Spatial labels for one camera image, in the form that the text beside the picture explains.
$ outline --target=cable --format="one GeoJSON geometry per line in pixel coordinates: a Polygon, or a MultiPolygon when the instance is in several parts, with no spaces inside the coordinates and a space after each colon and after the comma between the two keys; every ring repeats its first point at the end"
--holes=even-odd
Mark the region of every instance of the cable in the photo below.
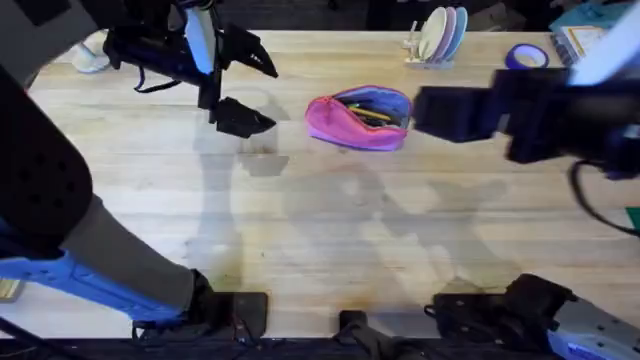
{"type": "Polygon", "coordinates": [[[568,177],[569,177],[569,186],[571,187],[571,191],[573,192],[573,196],[575,197],[578,205],[587,213],[587,215],[592,218],[598,220],[599,222],[608,225],[616,230],[622,231],[625,234],[632,235],[635,237],[640,237],[640,231],[628,228],[626,226],[618,225],[616,223],[611,222],[600,213],[598,213],[587,201],[584,196],[584,192],[582,190],[582,185],[580,183],[580,169],[585,166],[593,166],[600,167],[598,163],[589,161],[589,160],[579,160],[571,165],[569,168],[568,177]]]}
{"type": "Polygon", "coordinates": [[[138,72],[140,73],[140,81],[138,82],[138,85],[136,85],[136,87],[133,88],[133,90],[135,90],[139,94],[150,94],[152,92],[167,90],[174,86],[182,84],[182,81],[180,80],[172,80],[164,84],[155,85],[155,86],[151,86],[146,89],[143,89],[142,86],[146,81],[146,77],[144,75],[144,68],[142,66],[138,66],[138,72]]]}
{"type": "Polygon", "coordinates": [[[30,351],[35,350],[36,347],[32,346],[30,348],[26,348],[26,349],[22,349],[22,350],[18,350],[18,351],[14,351],[12,353],[7,353],[7,354],[0,354],[0,358],[7,358],[7,357],[12,357],[12,356],[16,356],[16,355],[20,355],[20,354],[24,354],[24,353],[28,353],[30,351]]]}

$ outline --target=pencil case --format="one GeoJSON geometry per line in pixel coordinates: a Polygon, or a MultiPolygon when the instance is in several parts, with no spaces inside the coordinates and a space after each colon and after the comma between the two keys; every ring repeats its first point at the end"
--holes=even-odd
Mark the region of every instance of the pencil case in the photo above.
{"type": "Polygon", "coordinates": [[[312,137],[357,149],[393,151],[407,137],[410,114],[411,101],[405,94],[368,85],[314,99],[305,121],[312,137]],[[369,110],[387,114],[395,125],[367,125],[345,105],[349,103],[366,104],[369,110]]]}

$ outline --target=wooden table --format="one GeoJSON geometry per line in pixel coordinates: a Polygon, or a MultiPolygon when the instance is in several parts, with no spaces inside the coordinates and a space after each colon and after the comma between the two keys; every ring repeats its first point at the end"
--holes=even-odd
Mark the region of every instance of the wooden table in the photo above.
{"type": "MultiPolygon", "coordinates": [[[[268,335],[327,336],[341,309],[381,330],[435,336],[422,306],[440,291],[502,291],[522,272],[571,287],[640,326],[640,242],[591,220],[567,186],[571,159],[519,166],[506,139],[451,144],[412,132],[394,153],[309,138],[320,95],[361,84],[413,97],[422,85],[487,86],[508,49],[545,34],[469,33],[455,68],[403,67],[402,33],[260,32],[280,72],[240,64],[224,94],[278,120],[250,140],[215,131],[188,85],[139,95],[137,69],[81,75],[43,69],[31,94],[78,146],[95,191],[168,258],[217,290],[270,294],[268,335]]],[[[149,76],[148,84],[163,81],[149,76]]],[[[611,219],[637,205],[640,182],[584,176],[611,219]]],[[[30,284],[0,315],[48,337],[127,337],[125,315],[30,284]]]]}

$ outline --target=zipper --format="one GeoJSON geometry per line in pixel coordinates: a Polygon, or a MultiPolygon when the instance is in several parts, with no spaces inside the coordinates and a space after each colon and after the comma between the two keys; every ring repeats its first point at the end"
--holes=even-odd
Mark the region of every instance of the zipper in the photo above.
{"type": "Polygon", "coordinates": [[[383,86],[376,86],[376,85],[359,86],[359,87],[356,87],[356,88],[353,88],[353,89],[341,91],[339,93],[333,94],[332,96],[323,96],[323,97],[321,97],[319,99],[316,99],[316,100],[321,100],[322,102],[325,102],[325,103],[331,103],[331,104],[338,105],[338,107],[340,107],[343,110],[347,111],[348,115],[352,119],[356,120],[356,123],[360,124],[360,126],[362,126],[367,131],[374,131],[375,132],[375,131],[381,131],[381,130],[389,130],[386,127],[372,127],[372,126],[369,126],[369,125],[365,124],[364,122],[362,122],[362,120],[360,120],[360,118],[353,111],[349,110],[349,108],[346,107],[342,102],[340,102],[340,100],[335,98],[336,96],[342,95],[344,93],[348,93],[350,91],[364,89],[364,88],[376,88],[376,89],[382,89],[382,90],[389,90],[389,91],[392,91],[394,93],[402,95],[402,97],[404,97],[405,100],[407,100],[407,102],[409,103],[409,114],[411,114],[411,101],[409,100],[409,98],[405,94],[401,93],[398,90],[391,89],[391,88],[386,88],[386,87],[383,87],[383,86]]]}

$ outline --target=book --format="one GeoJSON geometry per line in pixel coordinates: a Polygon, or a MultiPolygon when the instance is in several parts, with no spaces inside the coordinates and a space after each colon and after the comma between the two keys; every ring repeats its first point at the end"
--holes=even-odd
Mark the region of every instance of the book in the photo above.
{"type": "Polygon", "coordinates": [[[24,281],[0,278],[0,303],[11,303],[22,293],[24,281]]]}
{"type": "Polygon", "coordinates": [[[597,26],[562,26],[551,35],[551,43],[560,61],[565,66],[571,66],[587,56],[606,34],[605,29],[597,26]]]}

